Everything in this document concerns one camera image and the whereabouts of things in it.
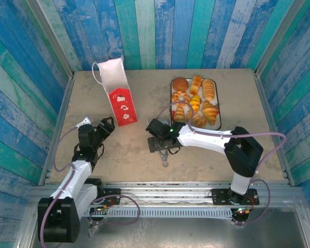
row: bread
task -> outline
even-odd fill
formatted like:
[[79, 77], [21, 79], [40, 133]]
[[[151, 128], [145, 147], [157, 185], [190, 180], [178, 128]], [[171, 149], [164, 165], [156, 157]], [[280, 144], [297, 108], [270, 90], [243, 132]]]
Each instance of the bread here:
[[188, 90], [188, 81], [183, 77], [177, 77], [172, 82], [172, 88], [175, 91], [187, 91]]
[[[188, 93], [185, 91], [180, 91], [180, 90], [176, 91], [171, 96], [172, 102], [179, 102], [179, 101], [189, 102], [190, 100], [191, 100], [190, 95], [188, 95]], [[184, 107], [184, 106], [186, 106], [186, 104], [185, 103], [177, 103], [176, 106]]]
[[197, 128], [204, 128], [207, 124], [207, 119], [199, 114], [195, 114], [192, 119], [192, 126]]
[[193, 81], [192, 81], [192, 85], [191, 85], [191, 89], [190, 89], [191, 95], [197, 95], [198, 94], [198, 90], [200, 89], [201, 81], [202, 81], [202, 77], [200, 77], [200, 76], [194, 76], [193, 77]]
[[203, 98], [211, 102], [215, 97], [215, 83], [211, 79], [204, 79], [202, 82]]
[[[194, 114], [196, 114], [200, 110], [201, 97], [199, 95], [192, 96], [189, 104], [192, 106], [194, 110]], [[188, 113], [188, 119], [191, 117], [191, 115], [192, 115], [192, 111]]]
[[185, 122], [185, 112], [182, 107], [177, 107], [174, 113], [174, 121]]
[[202, 114], [207, 118], [210, 125], [215, 126], [217, 119], [217, 107], [205, 100], [202, 106]]

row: blue painted wall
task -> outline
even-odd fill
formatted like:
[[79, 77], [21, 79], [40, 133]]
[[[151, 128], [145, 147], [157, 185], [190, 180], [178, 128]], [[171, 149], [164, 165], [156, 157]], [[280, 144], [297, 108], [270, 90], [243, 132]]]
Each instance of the blue painted wall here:
[[0, 0], [0, 247], [13, 247], [68, 76], [25, 0]]
[[73, 71], [252, 68], [292, 0], [39, 0]]
[[310, 206], [310, 0], [306, 0], [261, 75], [286, 158]]

